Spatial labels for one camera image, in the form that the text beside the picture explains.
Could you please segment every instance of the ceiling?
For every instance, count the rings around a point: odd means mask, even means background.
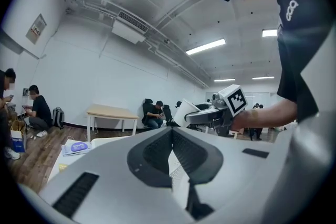
[[[102,0],[86,1],[113,10]],[[252,77],[280,76],[276,37],[261,37],[263,29],[278,26],[276,0],[110,1],[156,27],[184,51],[225,38],[226,45],[190,56],[211,76],[211,81],[236,78],[246,83]]]

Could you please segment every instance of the table leg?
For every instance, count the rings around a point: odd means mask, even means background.
[[[91,128],[90,128],[90,125],[91,125],[91,116],[88,115],[88,132],[87,132],[88,142],[91,142]]]
[[[94,116],[91,116],[92,117],[92,130],[94,131],[95,130],[95,124],[96,124],[96,118]]]
[[[133,126],[133,132],[132,132],[132,135],[135,135],[135,132],[136,132],[136,130],[137,130],[137,124],[138,123],[138,120],[134,120],[134,126]]]

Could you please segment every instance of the seated person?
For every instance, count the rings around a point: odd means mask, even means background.
[[[48,134],[47,131],[53,124],[49,106],[44,97],[40,95],[36,85],[30,86],[29,95],[34,101],[33,106],[24,106],[26,113],[30,116],[29,123],[33,128],[41,131],[36,136],[45,136]]]
[[[161,119],[163,116],[163,112],[161,110],[162,106],[162,101],[158,101],[153,107],[153,111],[147,112],[147,116],[149,118],[147,121],[147,125],[151,128],[151,130],[160,128],[163,123],[163,120]]]
[[[10,89],[15,83],[15,72],[9,68],[6,72],[0,70],[0,145],[4,145],[6,158],[19,159],[20,154],[13,150],[11,131],[8,126],[8,110],[6,103],[11,102],[12,95],[4,97],[4,91]]]

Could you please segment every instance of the fluorescent light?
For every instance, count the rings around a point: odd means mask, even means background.
[[[255,78],[252,78],[252,79],[273,79],[275,77],[255,77]]]
[[[188,55],[191,55],[191,54],[195,54],[197,52],[200,52],[202,50],[207,50],[207,49],[211,49],[211,48],[214,48],[214,47],[217,47],[217,46],[220,46],[220,45],[224,45],[225,44],[225,39],[222,38],[218,41],[215,41],[215,42],[211,42],[209,44],[206,44],[206,45],[202,45],[200,47],[197,47],[195,49],[192,49],[192,50],[187,50],[186,53]]]
[[[222,82],[222,81],[235,81],[236,79],[216,79],[214,82]]]
[[[263,30],[262,36],[263,37],[276,37],[278,35],[278,31],[276,29],[270,29],[270,30]]]

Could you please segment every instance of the wooden floor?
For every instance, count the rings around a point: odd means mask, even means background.
[[[45,137],[37,137],[36,140],[30,139],[37,132],[33,129],[28,131],[26,152],[21,153],[20,159],[8,161],[9,170],[13,178],[20,184],[24,184],[35,192],[39,192],[48,182],[50,172],[61,151],[61,145],[64,145],[67,139],[86,141],[86,129],[79,129],[65,126],[63,130],[53,127]],[[118,131],[99,131],[94,138],[120,137],[131,135],[132,132]],[[274,142],[278,132],[269,131],[268,134],[262,134],[263,141]],[[248,134],[238,135],[237,139],[250,140]]]

